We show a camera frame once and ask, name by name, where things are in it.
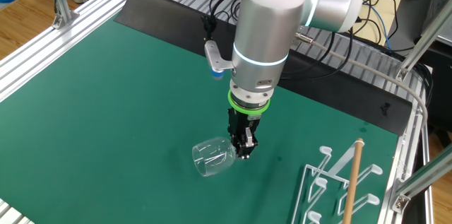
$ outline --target green mat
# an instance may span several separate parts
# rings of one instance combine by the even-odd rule
[[[109,20],[0,103],[0,198],[37,224],[286,223],[319,147],[329,169],[358,137],[383,175],[357,198],[383,198],[397,136],[282,88],[251,158],[200,176],[191,148],[227,136],[228,90],[205,58]]]

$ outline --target glass cup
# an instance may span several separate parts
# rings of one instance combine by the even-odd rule
[[[204,176],[226,170],[235,161],[235,147],[227,138],[217,137],[199,143],[191,149],[196,169]]]

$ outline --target blue cap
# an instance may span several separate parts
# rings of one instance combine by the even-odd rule
[[[220,80],[225,75],[225,71],[217,72],[213,69],[210,69],[210,72],[212,73],[212,76],[215,80]]]

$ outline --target wooden dowel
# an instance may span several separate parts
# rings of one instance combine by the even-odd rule
[[[348,183],[347,198],[345,200],[343,224],[351,224],[353,203],[355,202],[356,185],[358,182],[359,164],[361,163],[362,146],[364,142],[362,138],[357,139],[355,143],[355,155],[353,156],[352,172],[350,173],[350,181]]]

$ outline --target green ring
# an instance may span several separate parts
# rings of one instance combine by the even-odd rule
[[[241,112],[242,114],[247,114],[247,115],[262,114],[263,112],[265,112],[268,109],[268,106],[270,105],[270,99],[269,99],[267,104],[264,105],[262,108],[259,108],[258,110],[248,110],[246,108],[243,108],[243,107],[240,107],[239,105],[237,105],[234,102],[234,100],[232,100],[231,94],[232,94],[231,90],[229,90],[229,92],[227,93],[227,100],[229,101],[229,104],[231,105],[232,108],[234,108],[238,112]]]

